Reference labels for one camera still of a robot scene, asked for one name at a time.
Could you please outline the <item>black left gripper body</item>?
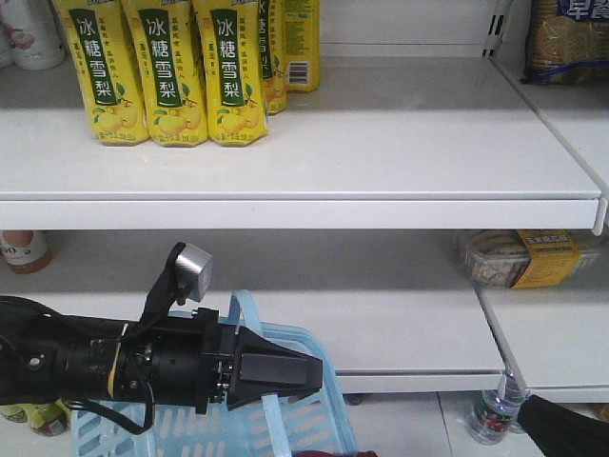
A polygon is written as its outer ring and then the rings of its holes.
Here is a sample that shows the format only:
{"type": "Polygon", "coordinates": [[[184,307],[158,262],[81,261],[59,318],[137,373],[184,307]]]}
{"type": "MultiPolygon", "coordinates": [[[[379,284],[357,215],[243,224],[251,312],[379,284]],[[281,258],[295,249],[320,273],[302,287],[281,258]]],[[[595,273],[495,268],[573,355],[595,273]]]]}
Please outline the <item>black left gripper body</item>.
{"type": "Polygon", "coordinates": [[[222,403],[230,387],[239,327],[214,309],[172,311],[154,327],[123,344],[113,398],[143,403],[144,386],[160,405],[193,407],[222,403]]]}

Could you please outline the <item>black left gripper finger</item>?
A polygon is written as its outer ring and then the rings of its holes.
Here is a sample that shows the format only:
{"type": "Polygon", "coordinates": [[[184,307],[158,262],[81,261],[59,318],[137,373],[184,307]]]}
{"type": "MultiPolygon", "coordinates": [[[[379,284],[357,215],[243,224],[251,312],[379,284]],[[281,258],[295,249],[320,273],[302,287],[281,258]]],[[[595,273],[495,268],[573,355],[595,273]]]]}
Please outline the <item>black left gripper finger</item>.
{"type": "Polygon", "coordinates": [[[269,394],[309,396],[323,387],[323,378],[321,359],[274,344],[249,328],[240,328],[226,406],[233,410],[269,394]]]}

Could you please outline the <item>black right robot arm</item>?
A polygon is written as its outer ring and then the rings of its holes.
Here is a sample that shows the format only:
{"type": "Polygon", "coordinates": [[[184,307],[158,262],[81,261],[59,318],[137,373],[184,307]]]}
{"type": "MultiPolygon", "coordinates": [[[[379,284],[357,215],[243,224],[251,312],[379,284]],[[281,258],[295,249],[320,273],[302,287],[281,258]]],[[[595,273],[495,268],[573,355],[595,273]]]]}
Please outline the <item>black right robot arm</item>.
{"type": "Polygon", "coordinates": [[[518,422],[544,456],[607,456],[608,424],[538,395],[521,405],[518,422]]]}

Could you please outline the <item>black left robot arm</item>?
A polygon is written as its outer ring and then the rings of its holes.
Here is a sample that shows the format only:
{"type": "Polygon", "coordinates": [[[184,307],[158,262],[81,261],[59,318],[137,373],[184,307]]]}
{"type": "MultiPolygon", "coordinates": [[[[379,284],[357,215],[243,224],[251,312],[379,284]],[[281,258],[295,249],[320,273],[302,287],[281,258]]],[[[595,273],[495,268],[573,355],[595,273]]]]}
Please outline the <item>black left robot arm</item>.
{"type": "Polygon", "coordinates": [[[198,308],[136,336],[129,321],[67,316],[21,297],[1,299],[1,402],[103,400],[235,409],[268,394],[309,396],[322,360],[272,343],[198,308]]]}

